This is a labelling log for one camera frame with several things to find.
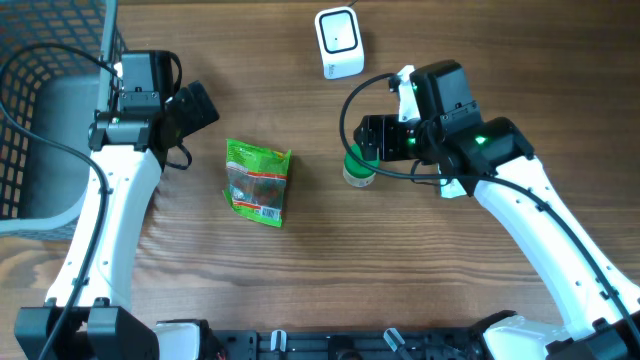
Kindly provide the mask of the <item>green lid small jar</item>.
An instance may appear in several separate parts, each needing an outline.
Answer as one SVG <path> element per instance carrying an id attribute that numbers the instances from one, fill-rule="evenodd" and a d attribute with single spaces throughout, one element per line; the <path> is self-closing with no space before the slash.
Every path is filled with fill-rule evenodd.
<path id="1" fill-rule="evenodd" d="M 373 167 L 378 167 L 380 165 L 380 159 L 365 160 L 358 145 L 352 144 L 350 149 L 356 155 L 357 159 L 363 160 L 368 165 Z M 363 188 L 374 181 L 375 175 L 376 173 L 374 171 L 359 164 L 349 154 L 345 155 L 343 162 L 343 177 L 348 184 L 356 188 Z"/>

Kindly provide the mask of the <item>teal wet wipes pack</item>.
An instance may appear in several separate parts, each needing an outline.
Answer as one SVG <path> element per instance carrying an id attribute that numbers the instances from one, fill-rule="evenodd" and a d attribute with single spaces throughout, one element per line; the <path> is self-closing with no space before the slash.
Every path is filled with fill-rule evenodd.
<path id="1" fill-rule="evenodd" d="M 440 196 L 444 199 L 453 199 L 466 196 L 467 192 L 457 179 L 447 180 L 442 178 L 439 180 Z"/>

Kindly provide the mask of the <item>green snack bag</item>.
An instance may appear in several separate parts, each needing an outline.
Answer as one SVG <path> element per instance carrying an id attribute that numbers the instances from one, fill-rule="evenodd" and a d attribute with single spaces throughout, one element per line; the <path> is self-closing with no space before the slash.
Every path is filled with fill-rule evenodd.
<path id="1" fill-rule="evenodd" d="M 223 194 L 231 209 L 251 221 L 281 227 L 292 151 L 279 152 L 231 138 L 226 145 L 228 186 Z"/>

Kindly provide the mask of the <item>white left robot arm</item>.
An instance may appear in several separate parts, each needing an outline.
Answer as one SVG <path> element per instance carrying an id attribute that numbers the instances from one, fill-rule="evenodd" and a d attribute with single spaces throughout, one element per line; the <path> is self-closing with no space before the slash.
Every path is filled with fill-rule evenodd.
<path id="1" fill-rule="evenodd" d="M 123 53 L 116 106 L 97 111 L 79 221 L 45 302 L 23 307 L 14 335 L 30 359 L 219 359 L 223 346 L 205 320 L 160 321 L 149 328 L 130 312 L 135 253 L 147 206 L 184 137 L 218 120 L 204 87 L 181 85 L 169 51 Z"/>

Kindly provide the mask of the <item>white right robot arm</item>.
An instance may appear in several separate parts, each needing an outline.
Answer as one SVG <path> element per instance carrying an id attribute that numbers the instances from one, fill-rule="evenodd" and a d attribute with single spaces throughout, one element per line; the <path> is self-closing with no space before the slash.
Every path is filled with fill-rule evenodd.
<path id="1" fill-rule="evenodd" d="M 593 242 L 553 188 L 531 143 L 508 118 L 484 120 L 462 66 L 444 60 L 407 66 L 385 80 L 400 107 L 369 115 L 347 155 L 374 174 L 411 161 L 421 185 L 460 187 L 506 229 L 535 269 L 561 315 L 560 325 L 503 312 L 475 335 L 491 359 L 635 359 L 639 288 Z"/>

